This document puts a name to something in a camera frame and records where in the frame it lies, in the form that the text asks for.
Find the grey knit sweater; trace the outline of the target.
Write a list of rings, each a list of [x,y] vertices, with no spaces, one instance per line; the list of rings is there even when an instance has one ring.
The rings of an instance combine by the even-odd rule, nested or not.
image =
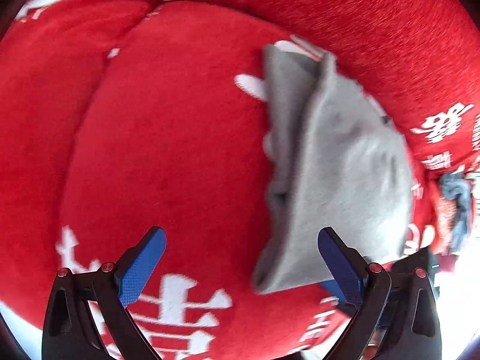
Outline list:
[[[404,137],[356,81],[338,72],[330,53],[314,60],[269,45],[264,78],[272,230],[254,269],[256,291],[328,280],[317,249],[325,227],[375,262],[398,259],[412,206]]]

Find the red embroidered cushion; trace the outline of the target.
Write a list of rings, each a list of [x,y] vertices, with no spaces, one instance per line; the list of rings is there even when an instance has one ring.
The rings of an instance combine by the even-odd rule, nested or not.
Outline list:
[[[478,213],[478,203],[474,194],[475,182],[473,179],[465,178],[471,183],[472,187],[472,228],[469,236],[465,239],[461,252],[464,249],[465,243],[472,235],[475,229],[475,221]],[[439,254],[442,257],[450,256],[454,261],[461,255],[449,253],[448,246],[452,241],[452,220],[456,211],[454,202],[446,200],[440,191],[439,179],[432,180],[430,185],[429,198],[432,205],[432,217],[430,225],[435,231],[435,236],[430,244],[433,254]]]

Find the grey-blue crumpled cloth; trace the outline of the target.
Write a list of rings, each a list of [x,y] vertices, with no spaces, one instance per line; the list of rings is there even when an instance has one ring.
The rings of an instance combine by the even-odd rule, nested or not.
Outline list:
[[[442,196],[454,202],[456,211],[452,220],[450,254],[459,254],[472,228],[472,187],[462,173],[444,173],[439,179]]]

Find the red wedding sofa cover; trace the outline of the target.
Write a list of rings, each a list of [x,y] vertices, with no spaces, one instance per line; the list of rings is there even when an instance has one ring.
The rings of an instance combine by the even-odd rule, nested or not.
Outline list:
[[[21,353],[41,356],[61,268],[95,272],[156,226],[166,249],[127,311],[159,359],[327,359],[353,315],[330,271],[253,284],[272,230],[269,45],[332,54],[405,140],[402,254],[359,254],[386,270],[433,254],[431,181],[479,168],[479,28],[459,0],[14,0],[1,15],[1,323]]]

